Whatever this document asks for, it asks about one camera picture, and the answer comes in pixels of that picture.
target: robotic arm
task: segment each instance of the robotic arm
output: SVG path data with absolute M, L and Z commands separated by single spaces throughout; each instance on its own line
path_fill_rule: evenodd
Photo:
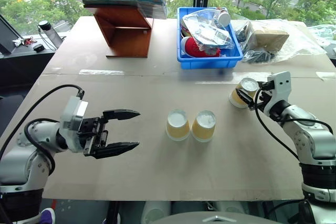
M 71 97 L 57 122 L 36 119 L 19 133 L 16 145 L 0 162 L 0 192 L 10 221 L 39 223 L 39 206 L 48 176 L 55 169 L 53 156 L 67 149 L 84 156 L 117 156 L 138 146 L 138 142 L 106 145 L 105 124 L 111 119 L 126 120 L 140 115 L 131 110 L 104 111 L 103 116 L 84 119 L 88 103 Z
M 336 223 L 335 137 L 313 114 L 288 103 L 291 91 L 289 72 L 273 74 L 259 86 L 261 95 L 255 100 L 242 89 L 237 89 L 237 93 L 251 110 L 257 108 L 278 122 L 295 144 L 305 197 L 305 201 L 299 204 L 299 223 Z

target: yellow paper cup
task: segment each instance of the yellow paper cup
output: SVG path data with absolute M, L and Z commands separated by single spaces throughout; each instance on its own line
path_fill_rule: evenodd
M 247 108 L 247 104 L 238 96 L 236 89 L 243 89 L 251 97 L 254 97 L 256 91 L 258 90 L 258 82 L 252 78 L 243 78 L 236 88 L 230 94 L 230 102 L 238 108 Z
M 195 118 L 192 134 L 196 140 L 202 143 L 208 142 L 214 136 L 215 125 L 215 114 L 209 110 L 203 110 Z
M 167 118 L 167 135 L 171 140 L 185 140 L 190 133 L 189 121 L 183 110 L 173 110 Z

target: wooden stand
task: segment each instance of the wooden stand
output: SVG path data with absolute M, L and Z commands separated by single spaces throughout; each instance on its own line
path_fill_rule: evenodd
M 106 57 L 147 58 L 152 18 L 144 18 L 135 6 L 85 5 L 99 25 L 111 51 Z

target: cardboard box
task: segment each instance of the cardboard box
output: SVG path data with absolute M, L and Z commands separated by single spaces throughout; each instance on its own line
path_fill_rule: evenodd
M 280 27 L 269 27 L 259 21 L 250 21 L 245 35 L 244 51 L 264 48 L 266 51 L 278 52 L 289 37 Z

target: table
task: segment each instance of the table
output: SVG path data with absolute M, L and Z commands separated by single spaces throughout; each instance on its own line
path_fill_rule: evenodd
M 295 158 L 262 128 L 254 115 L 233 107 L 228 96 L 242 76 L 265 78 L 290 70 L 290 102 L 336 129 L 336 79 L 316 71 L 334 72 L 326 55 L 296 57 L 269 66 L 239 63 L 232 70 L 181 70 L 176 61 L 176 21 L 155 20 L 148 59 L 106 59 L 107 49 L 92 17 L 78 20 L 63 45 L 34 84 L 6 129 L 7 136 L 24 112 L 52 87 L 81 86 L 89 102 L 86 117 L 103 110 L 133 109 L 141 116 L 107 124 L 109 141 L 139 141 L 118 157 L 95 160 L 70 151 L 55 156 L 44 197 L 93 200 L 271 200 L 302 198 L 302 176 Z M 113 70 L 109 74 L 79 74 L 81 69 Z M 58 119 L 76 90 L 58 91 L 28 118 Z M 196 114 L 215 113 L 215 137 L 209 143 L 190 136 L 173 142 L 165 133 L 169 111 L 181 108 L 192 123 Z M 261 115 L 287 145 L 282 129 Z

